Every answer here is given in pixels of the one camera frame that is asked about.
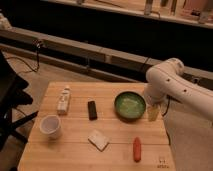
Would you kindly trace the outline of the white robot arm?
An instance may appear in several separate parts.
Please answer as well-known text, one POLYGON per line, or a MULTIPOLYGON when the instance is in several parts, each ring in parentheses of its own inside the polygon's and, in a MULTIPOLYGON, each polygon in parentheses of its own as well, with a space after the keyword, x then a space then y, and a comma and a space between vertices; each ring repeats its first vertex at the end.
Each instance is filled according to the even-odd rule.
POLYGON ((161 103, 169 95, 213 122, 213 91, 187 81, 181 77, 183 73, 184 64, 178 58, 150 67, 144 88, 146 102, 149 105, 161 103))

